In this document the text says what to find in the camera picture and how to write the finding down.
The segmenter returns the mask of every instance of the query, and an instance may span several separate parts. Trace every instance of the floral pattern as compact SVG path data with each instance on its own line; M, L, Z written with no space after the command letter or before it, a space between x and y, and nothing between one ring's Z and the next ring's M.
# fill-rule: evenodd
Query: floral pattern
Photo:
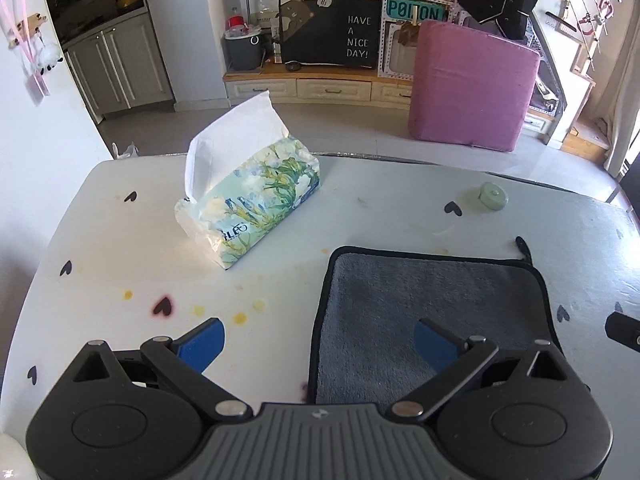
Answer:
M198 204L178 202L198 226L196 241L206 238L213 260L228 269L320 186L320 163L289 136L260 150L225 177Z

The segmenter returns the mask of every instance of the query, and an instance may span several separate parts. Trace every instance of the pink cushion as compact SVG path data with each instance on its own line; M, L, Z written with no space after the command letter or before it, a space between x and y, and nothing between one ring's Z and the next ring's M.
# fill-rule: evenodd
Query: pink cushion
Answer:
M409 132L415 139L512 152L540 55L481 30L420 26Z

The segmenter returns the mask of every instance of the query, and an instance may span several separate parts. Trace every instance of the curtain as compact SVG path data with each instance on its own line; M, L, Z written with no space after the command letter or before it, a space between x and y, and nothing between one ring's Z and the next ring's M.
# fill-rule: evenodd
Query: curtain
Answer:
M596 117L607 125L611 150L605 170L617 178L635 134L640 112L640 0L635 0L626 38L607 88L596 108Z

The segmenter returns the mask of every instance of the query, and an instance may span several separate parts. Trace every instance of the microfiber cloth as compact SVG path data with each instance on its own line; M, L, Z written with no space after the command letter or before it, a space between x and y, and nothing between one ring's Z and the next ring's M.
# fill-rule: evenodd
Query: microfiber cloth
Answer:
M332 254L316 316L308 402L386 410L436 371L415 350L421 318L499 348L558 344L540 273L524 260L479 260L352 247Z

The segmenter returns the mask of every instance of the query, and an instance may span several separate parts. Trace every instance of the table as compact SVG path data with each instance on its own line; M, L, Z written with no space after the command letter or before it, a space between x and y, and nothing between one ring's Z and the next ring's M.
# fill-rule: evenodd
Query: table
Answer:
M612 422L602 480L640 477L640 355L606 337L616 304L640 317L640 237L626 213L570 192L440 166L321 156L322 187L230 270L174 218L184 156L99 164L58 227L24 303L4 377L0 431L24 442L33 413L84 343L133 349L207 317L226 331L208 378L249 402L299 402L322 279L338 247L521 258L542 273L567 359ZM486 181L508 206L478 200ZM125 199L136 192L135 200ZM455 201L463 215L446 214ZM62 272L70 261L70 273ZM164 296L171 316L154 316ZM558 321L562 305L570 320ZM35 367L33 384L28 373Z

